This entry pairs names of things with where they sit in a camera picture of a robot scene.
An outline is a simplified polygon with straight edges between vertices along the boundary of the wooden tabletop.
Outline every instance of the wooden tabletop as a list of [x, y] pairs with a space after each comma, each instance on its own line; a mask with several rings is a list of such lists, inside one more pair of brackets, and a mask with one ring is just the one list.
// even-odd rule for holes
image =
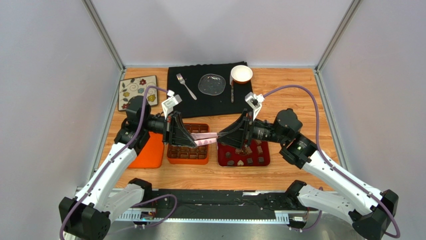
[[[129, 68], [125, 78], [136, 78], [156, 75], [158, 85], [166, 88], [167, 68]], [[319, 106], [320, 143], [321, 148], [336, 162], [336, 149], [327, 123], [320, 93], [317, 88], [312, 69], [285, 68], [253, 68], [251, 80], [255, 94], [265, 94], [277, 87], [297, 84], [309, 89], [315, 96]], [[160, 101], [166, 99], [166, 94], [159, 91]], [[315, 109], [309, 95], [297, 88], [288, 88], [268, 96], [263, 102], [262, 110], [257, 119], [273, 122], [280, 110], [292, 108], [298, 119], [303, 123], [302, 134], [315, 141]], [[152, 108], [151, 113], [162, 112], [161, 105]], [[219, 132], [233, 123], [240, 114], [204, 116], [186, 118], [184, 123], [202, 123], [210, 126], [211, 132]], [[126, 118], [124, 111], [117, 111], [112, 118], [101, 162], [106, 158], [114, 138]], [[271, 163], [264, 167], [221, 167], [217, 162], [216, 145], [209, 147], [209, 162], [206, 165], [170, 164], [166, 153], [162, 165], [154, 169], [126, 169], [116, 187], [124, 188], [133, 178], [143, 179], [152, 183], [155, 189], [209, 189], [209, 190], [286, 190], [294, 180], [301, 180], [318, 188], [331, 190], [317, 177], [288, 164], [279, 154], [280, 145], [269, 143]]]

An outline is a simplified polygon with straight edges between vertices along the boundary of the white wall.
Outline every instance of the white wall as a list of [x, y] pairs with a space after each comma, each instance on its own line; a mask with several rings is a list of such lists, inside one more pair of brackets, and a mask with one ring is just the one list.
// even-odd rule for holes
[[351, 0], [93, 0], [126, 65], [314, 66]]
[[351, 172], [399, 195], [407, 240], [425, 239], [425, 26], [426, 1], [365, 0], [322, 72]]
[[0, 1], [1, 239], [59, 238], [119, 75], [81, 1]]

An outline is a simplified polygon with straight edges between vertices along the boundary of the fork handle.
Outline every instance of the fork handle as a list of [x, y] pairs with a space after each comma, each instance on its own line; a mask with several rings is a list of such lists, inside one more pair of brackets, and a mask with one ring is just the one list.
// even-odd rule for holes
[[193, 93], [193, 91], [191, 91], [186, 84], [184, 84], [184, 86], [186, 87], [186, 89], [188, 89], [188, 92], [189, 92], [189, 94], [191, 94], [192, 98], [194, 100], [197, 100], [197, 97], [195, 96], [195, 94]]

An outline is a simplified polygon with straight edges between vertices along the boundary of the gray floor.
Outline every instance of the gray floor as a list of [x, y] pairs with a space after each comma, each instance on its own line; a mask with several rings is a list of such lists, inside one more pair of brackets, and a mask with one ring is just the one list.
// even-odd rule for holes
[[[310, 215], [309, 224], [315, 220]], [[114, 222], [110, 232], [131, 226], [130, 222]], [[308, 232], [288, 230], [277, 224], [241, 223], [176, 223], [165, 222], [157, 227], [129, 229], [106, 240], [362, 240], [348, 223], [325, 214], [318, 225]]]

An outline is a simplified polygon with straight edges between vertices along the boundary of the yellow flower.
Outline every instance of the yellow flower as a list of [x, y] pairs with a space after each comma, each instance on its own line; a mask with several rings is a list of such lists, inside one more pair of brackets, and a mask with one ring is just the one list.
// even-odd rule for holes
[[154, 94], [153, 95], [149, 95], [147, 97], [147, 99], [148, 99], [148, 102], [154, 102], [154, 100], [156, 99], [156, 96]]

